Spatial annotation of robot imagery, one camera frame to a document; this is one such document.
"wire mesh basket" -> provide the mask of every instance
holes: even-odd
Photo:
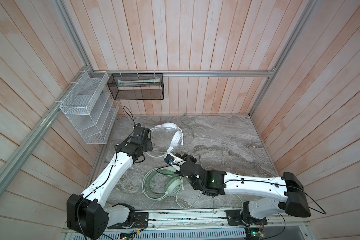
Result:
[[[163,74],[114,73],[108,87],[115,100],[163,100]]]
[[[66,114],[69,121],[88,144],[106,144],[119,106],[112,108],[110,91],[101,94],[89,115]]]
[[[106,144],[119,106],[113,108],[110,91],[101,93],[108,80],[104,71],[86,71],[60,105],[88,144]]]
[[[107,83],[104,71],[85,71],[60,105],[65,114],[89,115]]]

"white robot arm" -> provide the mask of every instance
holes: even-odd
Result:
[[[138,158],[152,150],[149,134],[150,129],[135,125],[133,135],[116,146],[115,155],[97,179],[81,195],[71,195],[67,201],[68,228],[97,239],[106,227],[117,223],[125,226],[132,224],[133,207],[117,204],[104,209],[104,206],[125,171],[132,164],[142,162],[138,162]],[[283,177],[262,178],[204,170],[201,165],[195,164],[197,160],[194,157],[187,154],[168,153],[164,161],[177,170],[175,174],[183,176],[193,189],[202,191],[204,195],[247,194],[264,197],[243,203],[241,220],[244,225],[282,212],[296,217],[311,216],[302,184],[292,173],[284,173]]]

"marble floor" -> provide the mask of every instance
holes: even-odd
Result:
[[[152,128],[164,122],[173,122],[181,126],[184,133],[184,146],[174,152],[187,153],[194,156],[198,164],[205,169],[213,167],[216,170],[254,177],[276,176],[271,161],[264,146],[247,115],[235,116],[144,116],[135,117],[135,122],[143,127]],[[115,153],[114,146],[121,143],[132,131],[133,122],[129,117],[118,117],[115,121],[111,143],[108,146],[106,162],[111,160]],[[157,131],[152,133],[154,150],[150,153],[159,156],[165,152],[172,139],[173,133]],[[161,201],[148,199],[142,193],[142,180],[145,174],[155,168],[165,166],[164,158],[152,158],[146,155],[146,160],[134,164],[121,177],[112,190],[106,207],[119,202],[130,204],[138,210],[148,209],[180,209],[175,197],[168,196]],[[151,181],[151,188],[156,192],[163,192],[169,179],[163,175],[156,175]],[[192,189],[184,180],[184,190],[178,193],[178,202],[184,207],[194,203],[199,191]],[[256,200],[259,197],[240,195],[242,201]],[[215,197],[215,207],[240,207],[241,202],[237,195],[219,195]],[[212,208],[213,198],[201,194],[198,202],[192,208]]]

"mint green headphones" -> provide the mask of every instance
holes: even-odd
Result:
[[[182,187],[183,183],[182,183],[182,179],[174,174],[176,169],[171,166],[168,166],[167,169],[164,168],[160,169],[160,173],[170,178],[169,182],[165,186],[165,192],[154,192],[150,187],[150,182],[152,178],[156,174],[158,174],[157,169],[158,168],[154,168],[149,172],[147,172],[147,174],[143,178],[142,188],[143,188],[143,193],[147,198],[160,201],[166,198],[167,196],[177,194],[177,192]]]

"black mesh basket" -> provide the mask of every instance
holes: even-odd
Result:
[[[114,73],[108,80],[115,100],[163,100],[164,83],[161,73]]]

